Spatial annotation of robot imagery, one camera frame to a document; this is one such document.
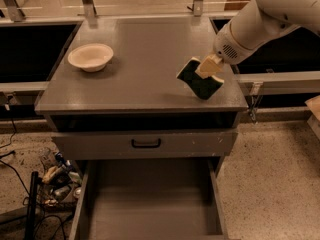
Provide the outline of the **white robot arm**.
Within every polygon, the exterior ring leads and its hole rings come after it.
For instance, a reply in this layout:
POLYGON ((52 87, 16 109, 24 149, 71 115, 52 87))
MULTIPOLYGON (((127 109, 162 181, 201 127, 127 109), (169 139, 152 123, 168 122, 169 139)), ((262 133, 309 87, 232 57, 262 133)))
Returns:
POLYGON ((203 79, 250 57, 267 42, 303 27, 320 31, 320 0, 251 0, 217 33, 196 73, 203 79))

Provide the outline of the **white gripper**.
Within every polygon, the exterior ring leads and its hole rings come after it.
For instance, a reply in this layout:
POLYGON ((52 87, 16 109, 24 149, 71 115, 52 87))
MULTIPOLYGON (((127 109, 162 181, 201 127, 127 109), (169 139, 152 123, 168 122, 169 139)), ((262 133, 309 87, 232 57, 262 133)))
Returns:
POLYGON ((213 49, 217 55, 215 53, 208 55, 195 71, 202 79, 220 72, 224 65, 223 61, 227 64, 236 65, 255 52, 255 49, 247 49, 235 40, 230 23, 225 24, 217 33, 213 49))

